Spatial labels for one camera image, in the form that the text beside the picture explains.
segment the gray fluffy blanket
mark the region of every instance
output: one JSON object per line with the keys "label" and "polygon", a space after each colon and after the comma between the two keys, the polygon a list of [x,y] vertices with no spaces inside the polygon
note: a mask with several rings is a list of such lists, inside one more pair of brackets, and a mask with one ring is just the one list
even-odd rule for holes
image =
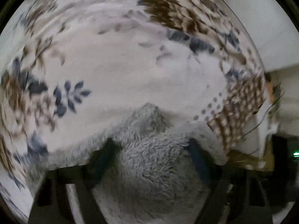
{"label": "gray fluffy blanket", "polygon": [[205,123],[173,128],[157,106],[134,111],[118,126],[91,137],[77,147],[57,151],[42,164],[31,165],[27,183],[34,195],[47,169],[85,163],[108,137],[122,146],[113,166],[93,189],[108,223],[194,223],[209,189],[183,149],[196,138],[215,163],[227,159],[216,136]]}

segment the checkered pattern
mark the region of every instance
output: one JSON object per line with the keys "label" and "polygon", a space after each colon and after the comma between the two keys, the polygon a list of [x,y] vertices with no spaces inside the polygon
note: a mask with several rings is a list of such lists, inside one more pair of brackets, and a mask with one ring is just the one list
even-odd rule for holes
{"label": "checkered pattern", "polygon": [[245,124],[256,114],[264,102],[264,81],[262,76],[253,76],[239,81],[228,93],[223,110],[214,114],[208,126],[223,143],[228,153],[242,137]]}

